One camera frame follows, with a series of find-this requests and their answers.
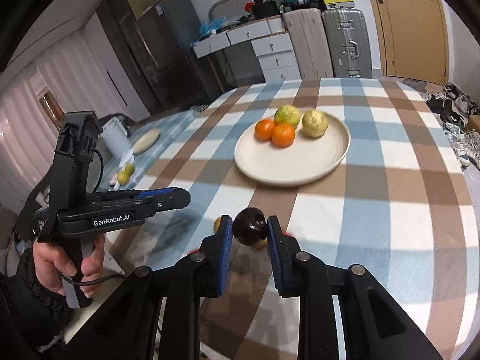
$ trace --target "human hand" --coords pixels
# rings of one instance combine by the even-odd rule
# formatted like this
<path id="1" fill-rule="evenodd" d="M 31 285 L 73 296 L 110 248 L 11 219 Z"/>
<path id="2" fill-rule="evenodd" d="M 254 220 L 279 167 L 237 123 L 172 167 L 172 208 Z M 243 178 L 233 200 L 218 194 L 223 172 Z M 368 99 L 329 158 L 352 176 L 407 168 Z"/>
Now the human hand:
<path id="1" fill-rule="evenodd" d="M 94 239 L 92 254 L 82 261 L 82 273 L 84 275 L 82 281 L 97 280 L 102 277 L 103 258 L 105 256 L 104 244 L 105 235 L 97 234 Z M 65 296 L 59 272 L 67 276 L 74 276 L 77 270 L 63 247 L 53 242 L 35 241 L 33 244 L 33 258 L 35 274 L 39 283 L 46 289 Z M 98 291 L 100 285 L 99 283 L 94 286 L 82 286 L 80 288 L 87 298 L 91 298 Z"/>

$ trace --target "tangerine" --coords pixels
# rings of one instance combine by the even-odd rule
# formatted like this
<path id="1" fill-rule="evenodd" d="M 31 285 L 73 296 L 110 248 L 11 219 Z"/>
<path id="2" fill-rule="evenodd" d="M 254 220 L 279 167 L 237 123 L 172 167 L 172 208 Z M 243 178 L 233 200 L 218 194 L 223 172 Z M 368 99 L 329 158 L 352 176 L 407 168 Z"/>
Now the tangerine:
<path id="1" fill-rule="evenodd" d="M 272 134 L 272 143 L 276 147 L 288 147 L 295 139 L 295 129 L 287 123 L 279 124 Z"/>
<path id="2" fill-rule="evenodd" d="M 263 142 L 272 139 L 275 122 L 272 119 L 260 120 L 255 125 L 255 138 Z"/>

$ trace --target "drawer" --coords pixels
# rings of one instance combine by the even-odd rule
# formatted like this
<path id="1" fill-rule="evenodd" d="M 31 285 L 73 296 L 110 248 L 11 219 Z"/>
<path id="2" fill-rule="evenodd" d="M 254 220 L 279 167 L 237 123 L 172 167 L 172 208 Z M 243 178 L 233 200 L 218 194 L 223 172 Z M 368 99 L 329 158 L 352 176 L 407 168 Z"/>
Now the drawer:
<path id="1" fill-rule="evenodd" d="M 237 44 L 269 35 L 271 32 L 267 20 L 263 20 L 240 28 L 234 28 L 233 30 L 227 31 L 226 34 L 228 35 L 231 44 Z"/>
<path id="2" fill-rule="evenodd" d="M 292 41 L 290 40 L 290 35 L 288 33 L 253 40 L 251 45 L 256 56 L 293 50 Z"/>
<path id="3" fill-rule="evenodd" d="M 298 66 L 280 67 L 278 69 L 265 70 L 263 72 L 265 81 L 272 83 L 284 80 L 300 80 L 300 72 Z"/>
<path id="4" fill-rule="evenodd" d="M 195 46 L 193 46 L 193 51 L 195 51 L 197 58 L 200 58 L 229 46 L 230 41 L 229 38 L 227 38 L 227 34 L 225 32 L 221 32 L 211 36 L 208 39 L 198 42 Z"/>
<path id="5" fill-rule="evenodd" d="M 270 26 L 270 31 L 274 34 L 276 32 L 282 32 L 285 29 L 283 28 L 283 21 L 281 17 L 276 19 L 268 20 L 268 25 Z"/>
<path id="6" fill-rule="evenodd" d="M 297 58 L 293 50 L 276 52 L 275 54 L 261 55 L 258 62 L 263 71 L 269 69 L 286 68 L 287 66 L 297 66 Z"/>

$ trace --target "black sleeve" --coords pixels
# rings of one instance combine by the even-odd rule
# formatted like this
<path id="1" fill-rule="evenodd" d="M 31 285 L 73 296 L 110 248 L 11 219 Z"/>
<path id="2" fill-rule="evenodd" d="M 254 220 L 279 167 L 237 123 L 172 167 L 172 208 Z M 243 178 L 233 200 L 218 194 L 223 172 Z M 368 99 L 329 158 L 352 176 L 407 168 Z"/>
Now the black sleeve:
<path id="1" fill-rule="evenodd" d="M 15 276 L 1 285 L 13 322 L 30 346 L 49 344 L 70 321 L 66 297 L 38 282 L 31 249 L 23 253 Z"/>

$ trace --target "metal screw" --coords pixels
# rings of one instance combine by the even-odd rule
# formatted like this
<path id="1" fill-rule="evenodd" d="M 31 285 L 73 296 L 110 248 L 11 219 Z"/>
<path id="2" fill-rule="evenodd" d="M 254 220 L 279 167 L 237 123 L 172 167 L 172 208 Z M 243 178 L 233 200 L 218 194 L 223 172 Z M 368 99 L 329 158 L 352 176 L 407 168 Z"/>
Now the metal screw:
<path id="1" fill-rule="evenodd" d="M 299 261 L 309 261 L 310 255 L 305 251 L 299 251 L 295 255 L 295 258 Z"/>
<path id="2" fill-rule="evenodd" d="M 358 276 L 362 276 L 365 273 L 365 268 L 360 264 L 352 265 L 352 272 Z"/>
<path id="3" fill-rule="evenodd" d="M 135 274 L 142 278 L 143 276 L 147 276 L 150 272 L 150 268 L 147 266 L 139 266 L 137 269 L 135 269 Z"/>
<path id="4" fill-rule="evenodd" d="M 205 258 L 205 255 L 201 251 L 196 251 L 195 253 L 192 253 L 190 256 L 190 259 L 196 263 L 203 261 L 204 258 Z"/>

